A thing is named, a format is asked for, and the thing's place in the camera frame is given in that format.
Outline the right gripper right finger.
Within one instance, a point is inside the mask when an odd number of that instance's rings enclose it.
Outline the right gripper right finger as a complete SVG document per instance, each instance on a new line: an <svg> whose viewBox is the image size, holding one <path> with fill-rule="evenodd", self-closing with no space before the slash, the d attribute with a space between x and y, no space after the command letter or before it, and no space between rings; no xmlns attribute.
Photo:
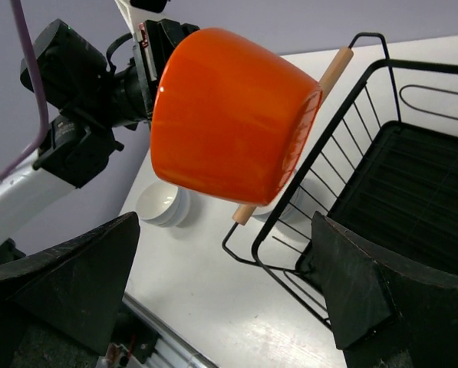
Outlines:
<svg viewBox="0 0 458 368"><path fill-rule="evenodd" d="M311 240L349 367L458 367L458 275L410 260L316 212Z"/></svg>

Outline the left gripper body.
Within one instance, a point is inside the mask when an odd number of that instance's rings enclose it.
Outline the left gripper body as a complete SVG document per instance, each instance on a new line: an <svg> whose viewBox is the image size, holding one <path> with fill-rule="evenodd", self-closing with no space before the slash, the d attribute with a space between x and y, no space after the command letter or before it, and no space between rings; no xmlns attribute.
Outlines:
<svg viewBox="0 0 458 368"><path fill-rule="evenodd" d="M138 91L147 121L152 120L160 78L174 49L199 26L168 18L146 20L133 33L133 59L137 71Z"/></svg>

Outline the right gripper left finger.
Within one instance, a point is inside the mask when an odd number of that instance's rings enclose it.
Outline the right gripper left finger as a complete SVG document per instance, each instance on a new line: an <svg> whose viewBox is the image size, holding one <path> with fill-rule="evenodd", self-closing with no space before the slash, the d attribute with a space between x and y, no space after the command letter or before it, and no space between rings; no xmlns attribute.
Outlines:
<svg viewBox="0 0 458 368"><path fill-rule="evenodd" d="M128 212L0 264L0 367L93 367L105 355L140 237Z"/></svg>

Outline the orange bowl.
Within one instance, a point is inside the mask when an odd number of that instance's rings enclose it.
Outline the orange bowl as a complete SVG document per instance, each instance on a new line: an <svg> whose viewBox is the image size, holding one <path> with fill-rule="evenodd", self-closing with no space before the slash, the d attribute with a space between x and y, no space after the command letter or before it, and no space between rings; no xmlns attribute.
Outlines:
<svg viewBox="0 0 458 368"><path fill-rule="evenodd" d="M174 50L151 123L156 175L231 202L268 205L315 120L320 84L262 46L205 28Z"/></svg>

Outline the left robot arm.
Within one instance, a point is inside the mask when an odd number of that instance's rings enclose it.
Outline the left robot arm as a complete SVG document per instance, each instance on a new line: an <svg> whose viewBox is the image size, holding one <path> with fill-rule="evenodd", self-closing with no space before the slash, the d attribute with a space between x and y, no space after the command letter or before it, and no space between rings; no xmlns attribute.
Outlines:
<svg viewBox="0 0 458 368"><path fill-rule="evenodd" d="M99 52L62 20L34 44L47 102L58 109L44 141L0 179L0 247L50 204L88 184L123 149L115 127L149 123L160 76L197 27L147 20Z"/></svg>

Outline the aluminium rail frame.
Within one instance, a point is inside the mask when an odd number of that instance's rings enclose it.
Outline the aluminium rail frame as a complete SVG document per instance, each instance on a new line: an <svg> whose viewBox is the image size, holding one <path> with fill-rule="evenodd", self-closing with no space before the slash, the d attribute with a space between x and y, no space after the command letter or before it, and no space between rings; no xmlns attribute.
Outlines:
<svg viewBox="0 0 458 368"><path fill-rule="evenodd" d="M97 367L216 367L153 312L125 294Z"/></svg>

